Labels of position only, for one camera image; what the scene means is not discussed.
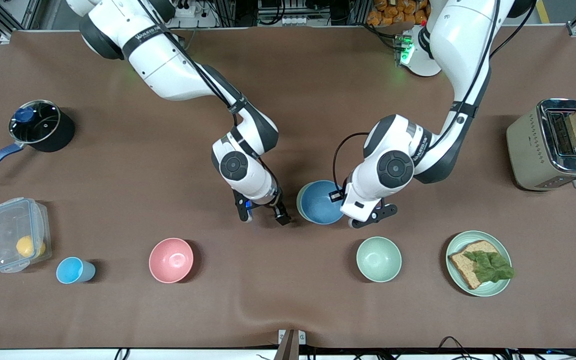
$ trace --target silver toaster top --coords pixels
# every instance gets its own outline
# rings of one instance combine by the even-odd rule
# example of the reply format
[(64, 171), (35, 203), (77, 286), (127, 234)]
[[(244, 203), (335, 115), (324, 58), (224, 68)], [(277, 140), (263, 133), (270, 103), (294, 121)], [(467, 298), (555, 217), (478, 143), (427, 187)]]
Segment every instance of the silver toaster top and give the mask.
[(565, 119), (573, 112), (576, 100), (548, 98), (537, 104), (548, 159), (557, 170), (570, 174), (576, 174), (576, 144), (570, 140)]

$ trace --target yellow fruit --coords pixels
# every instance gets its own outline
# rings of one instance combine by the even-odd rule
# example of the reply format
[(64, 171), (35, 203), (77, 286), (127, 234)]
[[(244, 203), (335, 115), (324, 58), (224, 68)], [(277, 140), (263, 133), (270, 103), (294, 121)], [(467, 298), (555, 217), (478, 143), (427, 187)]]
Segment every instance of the yellow fruit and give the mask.
[[(32, 237), (28, 236), (24, 236), (21, 239), (19, 239), (16, 242), (16, 251), (19, 253), (19, 255), (28, 258), (30, 257), (30, 255), (33, 254), (33, 252), (35, 251), (35, 246), (33, 244), (33, 239)], [(46, 244), (44, 244), (43, 242), (41, 243), (41, 248), (39, 249), (39, 253), (37, 253), (37, 255), (35, 255), (34, 257), (37, 258), (41, 255), (43, 255), (43, 253), (46, 251)]]

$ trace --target saucepan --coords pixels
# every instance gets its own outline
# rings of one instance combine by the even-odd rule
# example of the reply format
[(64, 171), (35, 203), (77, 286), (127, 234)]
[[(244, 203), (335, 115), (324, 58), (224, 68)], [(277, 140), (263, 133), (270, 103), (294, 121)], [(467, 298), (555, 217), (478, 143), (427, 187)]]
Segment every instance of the saucepan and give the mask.
[(8, 132), (14, 142), (0, 150), (0, 161), (27, 145), (44, 153), (61, 150), (73, 139), (75, 124), (54, 103), (34, 100), (14, 112)]

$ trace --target brown tabletop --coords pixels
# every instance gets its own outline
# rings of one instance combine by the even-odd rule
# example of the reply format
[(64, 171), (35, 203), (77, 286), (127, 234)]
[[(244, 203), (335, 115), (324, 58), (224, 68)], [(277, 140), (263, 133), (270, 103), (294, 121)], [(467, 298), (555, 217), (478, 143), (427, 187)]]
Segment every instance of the brown tabletop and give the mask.
[[(445, 76), (396, 68), (365, 29), (200, 31), (190, 55), (275, 121), (279, 143), (263, 158), (294, 223), (279, 226), (268, 209), (239, 221), (210, 161), (232, 121), (217, 98), (162, 100), (77, 32), (15, 32), (0, 46), (0, 148), (10, 116), (35, 99), (64, 108), (77, 134), (59, 152), (28, 148), (0, 164), (0, 203), (45, 204), (54, 248), (22, 273), (0, 273), (0, 348), (259, 346), (285, 328), (318, 347), (436, 347), (446, 335), (467, 347), (576, 347), (576, 190), (519, 190), (505, 141), (538, 101), (576, 99), (576, 38), (564, 27), (521, 30), (491, 62), (452, 175), (412, 182), (388, 199), (398, 214), (361, 230), (301, 219), (297, 192), (331, 179), (339, 141), (384, 116), (438, 132), (453, 100)], [(362, 143), (340, 151), (340, 177), (361, 161)], [(468, 296), (448, 277), (445, 246), (465, 230), (509, 251), (518, 275), (501, 294)], [(400, 274), (384, 284), (366, 281), (354, 260), (374, 235), (402, 252)], [(196, 254), (180, 284), (149, 273), (150, 251), (167, 237)], [(94, 281), (60, 284), (55, 269), (68, 256), (93, 260)]]

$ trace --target green leafy vegetable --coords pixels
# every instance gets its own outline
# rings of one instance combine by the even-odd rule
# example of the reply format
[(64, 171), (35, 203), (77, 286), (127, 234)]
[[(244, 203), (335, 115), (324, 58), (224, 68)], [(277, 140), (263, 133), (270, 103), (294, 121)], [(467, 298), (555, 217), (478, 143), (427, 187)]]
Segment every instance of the green leafy vegetable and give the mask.
[(477, 279), (485, 283), (492, 281), (512, 279), (515, 277), (515, 269), (510, 267), (508, 261), (498, 252), (466, 251), (463, 255), (475, 262), (475, 275)]

